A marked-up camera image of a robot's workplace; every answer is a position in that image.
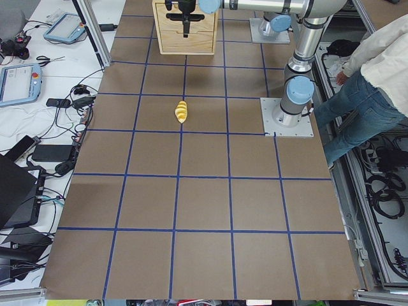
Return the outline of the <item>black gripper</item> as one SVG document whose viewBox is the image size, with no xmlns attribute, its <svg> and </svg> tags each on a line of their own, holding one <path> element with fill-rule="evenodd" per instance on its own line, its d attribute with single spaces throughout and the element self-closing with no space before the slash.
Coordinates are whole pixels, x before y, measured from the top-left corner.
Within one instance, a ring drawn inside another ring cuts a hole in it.
<svg viewBox="0 0 408 306">
<path fill-rule="evenodd" d="M 182 14 L 182 25 L 183 25 L 183 37 L 187 38 L 189 36 L 190 30 L 190 20 L 189 14 L 195 10 L 195 0 L 178 0 L 178 8 L 183 13 Z"/>
</svg>

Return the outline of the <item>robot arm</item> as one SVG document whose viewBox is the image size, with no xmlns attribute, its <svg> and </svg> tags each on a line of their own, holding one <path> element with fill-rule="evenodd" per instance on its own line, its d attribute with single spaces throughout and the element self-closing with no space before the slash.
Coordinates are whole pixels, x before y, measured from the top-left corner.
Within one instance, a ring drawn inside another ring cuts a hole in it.
<svg viewBox="0 0 408 306">
<path fill-rule="evenodd" d="M 264 15 L 278 17 L 297 14 L 302 20 L 300 36 L 295 51 L 285 67 L 284 95 L 273 109 L 272 117 L 281 126 L 294 127 L 300 121 L 303 109 L 312 99 L 315 86 L 310 77 L 312 60 L 323 36 L 326 23 L 338 12 L 345 1 L 165 1 L 167 10 L 174 4 L 179 11 L 167 18 L 183 24 L 183 35 L 188 37 L 192 22 L 200 22 L 204 14 L 217 12 L 221 8 L 236 10 L 259 10 Z"/>
<path fill-rule="evenodd" d="M 287 31 L 291 25 L 291 16 L 286 13 L 265 11 L 259 25 L 259 32 L 264 37 L 274 37 Z"/>
</svg>

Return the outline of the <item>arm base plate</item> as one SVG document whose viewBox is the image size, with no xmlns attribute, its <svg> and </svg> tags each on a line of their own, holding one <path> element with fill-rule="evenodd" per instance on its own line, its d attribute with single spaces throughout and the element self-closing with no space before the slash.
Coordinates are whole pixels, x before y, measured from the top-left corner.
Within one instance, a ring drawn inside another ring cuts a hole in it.
<svg viewBox="0 0 408 306">
<path fill-rule="evenodd" d="M 260 98 L 260 103 L 265 136 L 285 138 L 314 136 L 306 105 L 300 114 L 289 115 L 281 109 L 281 98 Z"/>
<path fill-rule="evenodd" d="M 251 18 L 251 38 L 253 43 L 289 44 L 288 29 L 290 17 L 275 17 L 271 21 L 263 18 Z"/>
</svg>

